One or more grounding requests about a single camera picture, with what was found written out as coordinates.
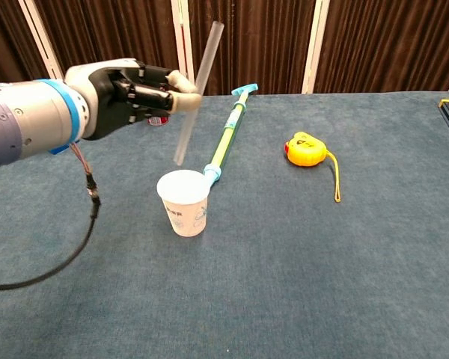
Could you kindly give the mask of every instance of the background curtain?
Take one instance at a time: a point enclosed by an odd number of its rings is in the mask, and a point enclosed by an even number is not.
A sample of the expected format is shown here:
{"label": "background curtain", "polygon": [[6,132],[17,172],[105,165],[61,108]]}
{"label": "background curtain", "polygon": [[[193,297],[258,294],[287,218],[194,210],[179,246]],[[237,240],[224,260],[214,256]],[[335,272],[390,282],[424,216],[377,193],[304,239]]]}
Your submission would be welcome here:
{"label": "background curtain", "polygon": [[35,0],[58,62],[73,65],[115,58],[178,68],[169,0]]}
{"label": "background curtain", "polygon": [[301,93],[314,0],[189,0],[195,74],[214,20],[222,41],[205,94],[256,82],[258,93]]}
{"label": "background curtain", "polygon": [[0,82],[48,77],[16,0],[0,0]]}
{"label": "background curtain", "polygon": [[316,93],[449,90],[449,0],[331,1]]}

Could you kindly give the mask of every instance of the robotic arm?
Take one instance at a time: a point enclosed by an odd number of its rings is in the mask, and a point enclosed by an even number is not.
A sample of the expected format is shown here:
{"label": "robotic arm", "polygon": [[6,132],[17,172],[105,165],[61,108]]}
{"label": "robotic arm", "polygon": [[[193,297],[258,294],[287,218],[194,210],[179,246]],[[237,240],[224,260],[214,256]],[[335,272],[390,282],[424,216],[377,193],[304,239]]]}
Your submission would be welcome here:
{"label": "robotic arm", "polygon": [[179,71],[122,58],[71,67],[62,80],[0,84],[0,166],[94,141],[152,116],[191,111],[201,95]]}

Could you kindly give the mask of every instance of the white fingertip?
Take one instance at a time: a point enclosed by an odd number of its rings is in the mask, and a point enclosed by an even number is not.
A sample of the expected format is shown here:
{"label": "white fingertip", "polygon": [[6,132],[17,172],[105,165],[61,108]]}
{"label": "white fingertip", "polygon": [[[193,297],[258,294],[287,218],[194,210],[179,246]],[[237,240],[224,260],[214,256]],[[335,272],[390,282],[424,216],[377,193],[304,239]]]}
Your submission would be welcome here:
{"label": "white fingertip", "polygon": [[188,79],[178,70],[173,70],[166,76],[168,83],[176,87],[183,93],[197,93],[198,88],[194,86]]}
{"label": "white fingertip", "polygon": [[197,93],[180,93],[169,91],[173,96],[173,108],[170,113],[191,111],[200,107],[201,95]]}

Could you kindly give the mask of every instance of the white paper cup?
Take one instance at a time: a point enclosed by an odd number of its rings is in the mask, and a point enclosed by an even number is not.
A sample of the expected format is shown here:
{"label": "white paper cup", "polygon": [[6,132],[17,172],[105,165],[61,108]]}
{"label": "white paper cup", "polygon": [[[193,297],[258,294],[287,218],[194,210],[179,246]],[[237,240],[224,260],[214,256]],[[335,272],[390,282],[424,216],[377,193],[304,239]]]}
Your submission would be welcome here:
{"label": "white paper cup", "polygon": [[210,186],[197,171],[172,171],[156,185],[171,226],[176,234],[193,237],[207,225],[207,204]]}

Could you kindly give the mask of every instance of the white pole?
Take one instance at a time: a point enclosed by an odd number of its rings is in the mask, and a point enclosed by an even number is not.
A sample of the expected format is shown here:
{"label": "white pole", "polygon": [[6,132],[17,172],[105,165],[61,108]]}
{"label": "white pole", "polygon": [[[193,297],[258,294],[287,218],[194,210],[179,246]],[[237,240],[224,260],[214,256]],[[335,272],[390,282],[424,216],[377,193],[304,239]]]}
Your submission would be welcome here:
{"label": "white pole", "polygon": [[51,79],[62,79],[63,73],[61,72],[60,65],[58,65],[55,51],[52,48],[48,34],[43,26],[35,1],[18,0],[18,2],[22,8],[23,15],[25,15],[25,19],[27,20],[28,27],[30,28],[35,43],[37,44],[38,51],[43,59],[49,77]]}
{"label": "white pole", "polygon": [[183,42],[183,18],[180,12],[180,0],[171,0],[171,12],[173,13],[174,36],[177,43],[178,66],[180,72],[188,77],[186,69],[185,44]]}
{"label": "white pole", "polygon": [[183,37],[185,40],[185,54],[186,54],[186,72],[188,73],[188,80],[195,83],[195,70],[193,68],[193,54],[192,54],[192,36],[189,30],[189,13],[188,0],[179,0],[181,4],[181,16],[183,19]]}
{"label": "white pole", "polygon": [[323,44],[326,20],[328,18],[330,0],[316,0],[314,5],[313,24],[309,39],[308,56],[306,58],[305,75],[302,80],[301,93],[313,93],[317,68],[320,63],[321,46]]}

